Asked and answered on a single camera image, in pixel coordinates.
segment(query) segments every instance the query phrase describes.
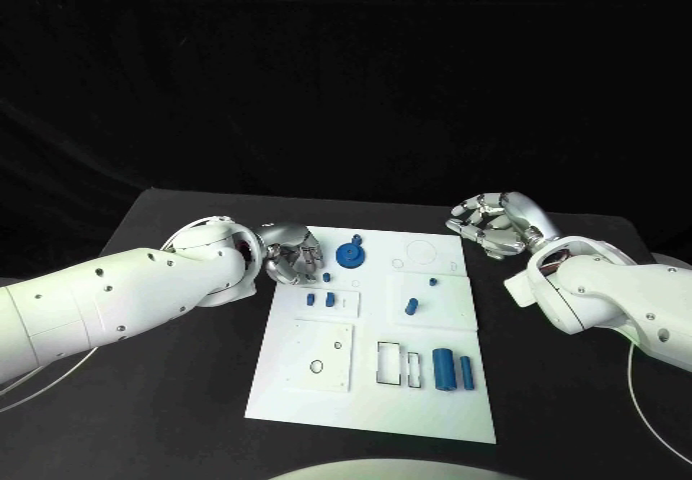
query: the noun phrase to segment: black table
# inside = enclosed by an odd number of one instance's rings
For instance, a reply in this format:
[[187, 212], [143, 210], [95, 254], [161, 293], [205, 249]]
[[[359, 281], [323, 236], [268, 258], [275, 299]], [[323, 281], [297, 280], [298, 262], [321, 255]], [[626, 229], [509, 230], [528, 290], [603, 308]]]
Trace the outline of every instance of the black table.
[[[159, 248], [182, 225], [216, 214], [246, 226], [287, 220], [450, 233], [447, 207], [148, 190], [104, 255]], [[624, 219], [552, 218], [565, 234], [604, 239], [640, 263], [652, 261]], [[626, 340], [600, 329], [568, 336], [538, 307], [517, 308], [502, 280], [523, 268], [528, 256], [496, 262], [473, 247], [464, 245], [496, 446], [244, 418], [274, 293], [261, 274], [254, 297], [195, 309], [101, 348], [48, 393], [0, 416], [0, 477], [265, 479], [372, 457], [461, 463], [526, 478], [689, 477], [692, 468], [636, 416]], [[53, 364], [52, 371], [62, 372], [76, 359]], [[634, 385], [653, 425], [690, 455], [692, 375], [637, 352]]]

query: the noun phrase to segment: shape sorting board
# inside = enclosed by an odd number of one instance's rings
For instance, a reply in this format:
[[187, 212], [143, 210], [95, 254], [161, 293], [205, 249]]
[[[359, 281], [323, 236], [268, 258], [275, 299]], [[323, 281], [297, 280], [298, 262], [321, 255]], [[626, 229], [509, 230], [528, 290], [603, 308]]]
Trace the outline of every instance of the shape sorting board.
[[[277, 285], [245, 417], [494, 443], [460, 237], [327, 227], [310, 230], [324, 253], [321, 272], [330, 273], [332, 281], [323, 282], [320, 272], [319, 281], [310, 286]], [[334, 255], [356, 233], [363, 239], [366, 260], [349, 270], [339, 266]], [[431, 276], [438, 279], [434, 287], [428, 283]], [[310, 292], [316, 294], [313, 307], [306, 302]], [[326, 298], [327, 292], [334, 293], [334, 307], [317, 300]], [[412, 317], [404, 313], [409, 296], [419, 300], [419, 311]], [[346, 307], [339, 304], [343, 299]], [[308, 323], [330, 328], [307, 326]], [[291, 328], [300, 330], [303, 326], [304, 332], [294, 335]], [[329, 347], [324, 332], [349, 326], [350, 375], [343, 389], [342, 382], [330, 380], [321, 384], [316, 379], [327, 373], [327, 362], [320, 373], [310, 371], [310, 364], [317, 359], [313, 356], [327, 359], [327, 353], [334, 353], [319, 350]], [[314, 345], [304, 355], [295, 349], [298, 338]], [[378, 342], [401, 346], [401, 385], [376, 382]], [[460, 388], [453, 392], [435, 389], [435, 348], [454, 352]], [[415, 367], [421, 388], [408, 386], [409, 352], [419, 354]], [[473, 391], [461, 387], [461, 355], [471, 359]], [[389, 358], [388, 362], [395, 365], [396, 359]]]

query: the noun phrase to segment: black backdrop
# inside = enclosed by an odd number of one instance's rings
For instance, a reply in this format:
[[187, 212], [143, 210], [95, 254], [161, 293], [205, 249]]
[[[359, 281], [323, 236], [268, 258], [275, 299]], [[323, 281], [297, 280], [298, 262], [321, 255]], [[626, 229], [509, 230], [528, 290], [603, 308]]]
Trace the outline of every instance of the black backdrop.
[[95, 255], [150, 186], [450, 206], [517, 189], [686, 256], [641, 2], [6, 0], [0, 22], [4, 276]]

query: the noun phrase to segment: screw hole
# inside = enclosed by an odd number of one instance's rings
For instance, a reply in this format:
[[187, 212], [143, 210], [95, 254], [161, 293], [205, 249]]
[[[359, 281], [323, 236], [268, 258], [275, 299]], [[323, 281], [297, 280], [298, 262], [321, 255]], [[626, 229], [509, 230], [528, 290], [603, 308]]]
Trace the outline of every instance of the screw hole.
[[313, 360], [313, 363], [310, 364], [310, 371], [313, 373], [320, 373], [321, 368], [323, 368], [321, 361], [320, 360]]

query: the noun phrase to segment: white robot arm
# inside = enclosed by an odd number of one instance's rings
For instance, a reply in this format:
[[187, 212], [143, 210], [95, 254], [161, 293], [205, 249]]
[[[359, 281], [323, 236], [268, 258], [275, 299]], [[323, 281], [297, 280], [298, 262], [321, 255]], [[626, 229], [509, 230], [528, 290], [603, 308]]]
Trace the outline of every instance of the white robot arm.
[[[304, 270], [294, 268], [303, 257]], [[314, 282], [321, 251], [308, 229], [257, 231], [210, 217], [140, 248], [0, 288], [0, 384], [55, 360], [124, 340], [183, 315], [255, 293], [262, 261], [291, 285]]]
[[692, 371], [690, 270], [637, 265], [605, 242], [559, 238], [543, 211], [517, 192], [479, 195], [453, 215], [467, 218], [451, 218], [447, 226], [492, 258], [532, 252], [526, 270], [505, 282], [520, 307], [538, 303], [569, 334], [591, 327], [616, 330], [652, 357]]

